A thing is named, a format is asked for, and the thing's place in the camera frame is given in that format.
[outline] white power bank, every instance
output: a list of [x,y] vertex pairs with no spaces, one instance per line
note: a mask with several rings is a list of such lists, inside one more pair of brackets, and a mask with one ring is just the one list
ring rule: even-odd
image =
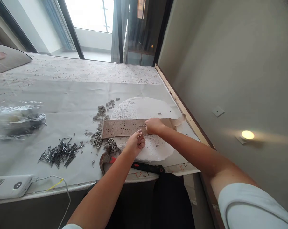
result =
[[11,199],[23,196],[34,175],[0,177],[0,199]]

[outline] wooden edge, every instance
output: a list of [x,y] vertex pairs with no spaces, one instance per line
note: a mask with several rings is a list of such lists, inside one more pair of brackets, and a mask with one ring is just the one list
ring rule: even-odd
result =
[[[160,77],[163,80],[164,84],[166,85],[170,95],[173,97],[173,99],[175,100],[176,104],[178,105],[180,111],[183,114],[186,115],[187,123],[189,124],[189,126],[191,127],[193,132],[197,135],[197,137],[199,138],[200,142],[202,142],[203,144],[205,144],[207,146],[210,146],[213,149],[215,149],[215,147],[213,146],[212,142],[209,140],[207,135],[204,133],[204,131],[202,130],[202,128],[200,127],[200,125],[198,124],[198,122],[196,121],[196,119],[194,118],[192,113],[190,112],[190,110],[187,108],[185,103],[181,100],[181,98],[179,97],[179,95],[177,94],[175,89],[169,84],[166,76],[164,75],[164,73],[162,72],[162,70],[160,69],[158,64],[155,65],[155,69],[158,72],[158,74],[160,75]],[[215,228],[216,229],[224,229],[225,227],[224,227],[221,215],[220,215],[218,202],[217,202],[216,196],[214,195],[210,180],[209,180],[209,178],[207,176],[205,176],[202,173],[201,173],[200,177],[201,177],[201,180],[202,180],[202,184],[203,184],[203,188],[204,188],[205,194],[207,196],[207,202],[208,202],[211,214],[212,214],[212,218],[213,218],[213,221],[214,221]]]
[[155,69],[159,73],[161,79],[163,80],[164,84],[166,85],[170,95],[173,97],[173,99],[175,100],[176,104],[178,105],[180,111],[183,114],[186,115],[187,123],[189,124],[189,126],[191,127],[193,132],[197,135],[197,137],[199,138],[200,142],[202,142],[203,144],[205,144],[207,146],[211,146],[210,143],[209,143],[209,140],[207,140],[207,136],[205,134],[203,134],[203,131],[202,131],[201,127],[199,126],[199,124],[196,122],[194,116],[190,113],[188,108],[185,106],[185,104],[181,101],[180,97],[177,95],[176,91],[169,84],[169,82],[167,81],[164,73],[162,72],[162,70],[160,69],[158,64],[155,65]]

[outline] hammer head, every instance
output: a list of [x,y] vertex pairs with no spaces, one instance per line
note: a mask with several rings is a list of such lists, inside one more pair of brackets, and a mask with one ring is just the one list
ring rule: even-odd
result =
[[103,175],[105,175],[106,173],[104,169],[104,164],[110,163],[110,161],[111,161],[111,156],[107,152],[103,153],[99,160],[99,167]]

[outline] hand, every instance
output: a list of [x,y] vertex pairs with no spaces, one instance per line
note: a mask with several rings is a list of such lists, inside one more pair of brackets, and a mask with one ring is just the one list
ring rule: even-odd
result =
[[151,118],[146,122],[146,129],[149,134],[158,135],[161,129],[165,126],[159,118]]
[[144,147],[145,138],[143,136],[143,132],[142,130],[138,130],[128,139],[126,147],[123,151],[133,154],[134,158],[136,158]]

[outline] white foam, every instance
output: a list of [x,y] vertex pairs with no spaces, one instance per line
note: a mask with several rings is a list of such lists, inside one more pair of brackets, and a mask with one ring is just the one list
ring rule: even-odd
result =
[[[127,99],[116,106],[111,119],[149,119],[155,117],[177,118],[166,102],[149,97],[135,97]],[[145,138],[146,146],[136,157],[137,160],[145,162],[162,161],[174,152],[173,147],[156,135],[147,135]],[[123,150],[128,137],[114,137],[113,139],[118,148]]]

